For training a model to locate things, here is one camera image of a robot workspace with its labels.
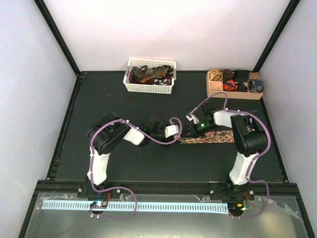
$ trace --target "wooden box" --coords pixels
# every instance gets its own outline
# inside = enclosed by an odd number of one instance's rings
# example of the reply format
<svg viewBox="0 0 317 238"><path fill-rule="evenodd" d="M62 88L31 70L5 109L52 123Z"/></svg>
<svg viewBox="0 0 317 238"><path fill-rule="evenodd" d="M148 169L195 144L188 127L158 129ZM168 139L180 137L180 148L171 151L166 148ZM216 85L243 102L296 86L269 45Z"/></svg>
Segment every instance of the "wooden box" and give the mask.
<svg viewBox="0 0 317 238"><path fill-rule="evenodd" d="M236 98L236 99L259 100L263 96L263 93L250 93L249 88L248 88L248 92L246 93L224 91L222 86L222 81L209 81L209 72L207 73L206 81L207 81L207 96L208 97L217 92L225 92L228 95L228 98ZM214 97L225 98L225 95L217 94Z"/></svg>

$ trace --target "white slotted strip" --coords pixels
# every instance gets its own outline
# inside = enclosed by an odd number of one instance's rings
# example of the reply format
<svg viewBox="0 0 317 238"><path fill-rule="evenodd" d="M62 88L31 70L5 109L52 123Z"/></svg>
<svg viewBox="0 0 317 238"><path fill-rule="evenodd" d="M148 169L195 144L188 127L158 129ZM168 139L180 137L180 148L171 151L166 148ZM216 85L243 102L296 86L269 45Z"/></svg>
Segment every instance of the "white slotted strip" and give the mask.
<svg viewBox="0 0 317 238"><path fill-rule="evenodd" d="M44 210L84 210L90 209L94 201L46 200ZM109 202L107 208L94 211L133 211L135 202ZM183 203L183 202L138 202L138 212L189 212L228 214L226 203Z"/></svg>

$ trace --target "transparent plastic sheet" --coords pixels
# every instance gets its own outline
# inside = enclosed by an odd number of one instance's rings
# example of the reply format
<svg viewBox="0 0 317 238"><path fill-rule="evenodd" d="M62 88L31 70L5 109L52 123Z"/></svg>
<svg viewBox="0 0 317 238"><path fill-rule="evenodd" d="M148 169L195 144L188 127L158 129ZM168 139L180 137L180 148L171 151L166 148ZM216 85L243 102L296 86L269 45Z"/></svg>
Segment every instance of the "transparent plastic sheet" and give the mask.
<svg viewBox="0 0 317 238"><path fill-rule="evenodd" d="M147 202L211 202L209 197L138 195ZM121 196L121 201L132 201ZM76 194L42 193L37 199L26 234L27 238L125 237L125 238L191 238L191 237L288 237L305 238L306 230L295 197L274 196L267 210L256 219L237 220L223 214L203 213L136 213L128 221L91 218L87 211L41 210L44 200L86 200ZM243 216L261 211L265 197L255 197L247 203L252 209ZM108 212L107 215L126 216L127 212Z"/></svg>

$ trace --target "basket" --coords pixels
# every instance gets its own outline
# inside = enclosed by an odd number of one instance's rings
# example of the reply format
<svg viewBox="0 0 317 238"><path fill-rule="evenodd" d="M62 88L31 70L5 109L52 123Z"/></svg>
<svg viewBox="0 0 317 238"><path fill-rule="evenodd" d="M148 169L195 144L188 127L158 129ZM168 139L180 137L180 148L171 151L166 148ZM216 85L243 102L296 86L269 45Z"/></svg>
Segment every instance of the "basket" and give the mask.
<svg viewBox="0 0 317 238"><path fill-rule="evenodd" d="M147 65L148 68L169 65L173 68L172 84L170 86L165 85L146 85L130 83L129 73L134 66L142 67ZM125 72L123 83L126 86L128 92L140 92L140 93L163 93L171 94L174 81L176 80L176 62L169 60L156 60L156 59L130 59L128 62L128 68Z"/></svg>

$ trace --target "black mat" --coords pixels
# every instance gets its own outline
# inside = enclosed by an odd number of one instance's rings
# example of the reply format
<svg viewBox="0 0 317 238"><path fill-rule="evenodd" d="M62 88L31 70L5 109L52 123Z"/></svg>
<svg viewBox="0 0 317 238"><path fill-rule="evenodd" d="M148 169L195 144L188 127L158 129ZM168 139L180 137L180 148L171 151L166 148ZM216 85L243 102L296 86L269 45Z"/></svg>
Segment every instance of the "black mat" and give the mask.
<svg viewBox="0 0 317 238"><path fill-rule="evenodd" d="M55 179L83 180L89 166L88 129L110 112L135 125L152 114L164 119L185 118L204 98L205 72L177 72L171 95L127 92L124 72L88 72L70 119ZM211 99L221 109L224 99ZM243 111L258 110L266 123L263 107L257 100L229 99L227 107ZM143 148L122 141L112 152L107 168L108 180L127 181L224 181L231 171L237 151L233 143L178 144L162 147L151 143ZM274 145L256 163L252 179L282 182Z"/></svg>

